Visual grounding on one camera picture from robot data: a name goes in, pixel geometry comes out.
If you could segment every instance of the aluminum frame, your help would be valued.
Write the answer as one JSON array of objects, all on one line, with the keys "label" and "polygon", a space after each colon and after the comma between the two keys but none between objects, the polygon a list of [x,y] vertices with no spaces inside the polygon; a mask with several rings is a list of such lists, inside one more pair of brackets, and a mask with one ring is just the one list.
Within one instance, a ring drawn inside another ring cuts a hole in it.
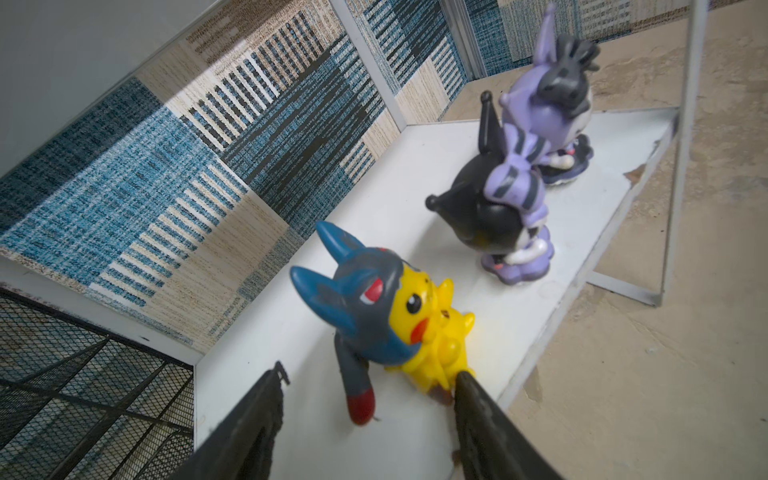
[{"label": "aluminum frame", "polygon": [[707,0],[691,0],[690,3],[683,73],[683,95],[678,122],[678,144],[674,162],[672,194],[670,195],[670,213],[667,220],[667,237],[664,241],[664,270],[661,276],[660,292],[651,292],[632,283],[594,271],[587,278],[587,283],[650,306],[662,306],[664,304],[670,290],[672,276],[674,275],[674,255],[677,249],[677,235],[680,228],[680,215],[683,209],[685,171],[690,159],[690,143],[693,140],[696,97],[699,91],[699,72],[704,50],[704,36],[707,30],[707,16],[709,15],[708,7]]},{"label": "aluminum frame", "polygon": [[333,7],[333,11],[336,12],[336,16],[339,17],[341,26],[349,36],[349,41],[352,42],[352,45],[357,50],[362,66],[368,71],[368,75],[370,75],[371,81],[379,91],[379,95],[381,95],[384,105],[389,109],[389,114],[392,115],[392,119],[395,121],[397,129],[402,132],[408,126],[406,117],[402,114],[400,105],[395,99],[395,94],[389,88],[389,85],[387,85],[384,74],[382,73],[381,68],[379,68],[379,64],[376,63],[376,59],[373,57],[373,52],[371,52],[366,40],[362,36],[360,28],[355,23],[355,17],[352,15],[352,11],[349,10],[349,5],[346,3],[346,0],[330,0],[330,3]]},{"label": "aluminum frame", "polygon": [[469,80],[487,77],[488,72],[485,70],[475,29],[469,19],[467,4],[464,0],[440,0],[440,7]]}]

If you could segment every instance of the white platform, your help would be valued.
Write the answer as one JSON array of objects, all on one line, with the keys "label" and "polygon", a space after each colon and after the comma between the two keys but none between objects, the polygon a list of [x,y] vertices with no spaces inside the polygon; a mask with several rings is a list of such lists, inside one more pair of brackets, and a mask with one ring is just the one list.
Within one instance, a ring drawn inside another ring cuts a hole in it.
[{"label": "white platform", "polygon": [[[330,215],[370,246],[388,247],[437,282],[451,277],[454,306],[477,315],[470,365],[506,408],[615,235],[674,134],[676,108],[596,114],[595,156],[573,184],[548,190],[555,246],[550,273],[509,287],[424,206],[447,190],[477,153],[478,122],[410,126]],[[646,164],[634,188],[624,173]],[[316,235],[290,265],[326,275],[335,263]],[[271,478],[419,478],[451,475],[452,410],[419,395],[405,377],[371,367],[376,418],[355,427],[333,352],[333,331],[293,290],[286,266],[195,370],[195,442],[200,445],[262,373],[281,361],[291,380]]]}]

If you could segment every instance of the metal grid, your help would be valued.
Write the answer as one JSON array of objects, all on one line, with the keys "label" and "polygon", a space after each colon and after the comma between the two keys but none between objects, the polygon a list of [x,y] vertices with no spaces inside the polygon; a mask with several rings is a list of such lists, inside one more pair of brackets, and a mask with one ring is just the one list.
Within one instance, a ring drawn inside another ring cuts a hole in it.
[{"label": "metal grid", "polygon": [[191,367],[0,289],[0,479],[166,478]]}]

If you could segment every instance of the red eye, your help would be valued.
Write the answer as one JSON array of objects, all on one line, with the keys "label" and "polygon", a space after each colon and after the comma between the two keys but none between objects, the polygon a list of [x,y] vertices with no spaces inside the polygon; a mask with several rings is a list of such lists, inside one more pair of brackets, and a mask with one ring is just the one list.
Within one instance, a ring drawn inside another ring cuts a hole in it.
[{"label": "red eye", "polygon": [[376,303],[376,301],[379,300],[379,297],[381,297],[383,291],[384,282],[382,279],[377,278],[376,281],[373,282],[373,285],[371,285],[368,290],[362,293],[360,296],[360,301],[366,305],[373,305]]}]

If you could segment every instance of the beige floor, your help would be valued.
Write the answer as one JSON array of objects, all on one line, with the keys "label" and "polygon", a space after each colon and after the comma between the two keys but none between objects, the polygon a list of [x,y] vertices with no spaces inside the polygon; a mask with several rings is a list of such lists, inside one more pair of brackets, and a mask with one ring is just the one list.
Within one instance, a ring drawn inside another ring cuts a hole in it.
[{"label": "beige floor", "polygon": [[[566,478],[768,478],[767,4],[710,15],[667,305],[586,286],[509,410]],[[603,44],[595,107],[676,104],[685,27]],[[468,84],[445,120],[519,75]],[[598,271],[657,288],[671,171],[667,155]]]}]

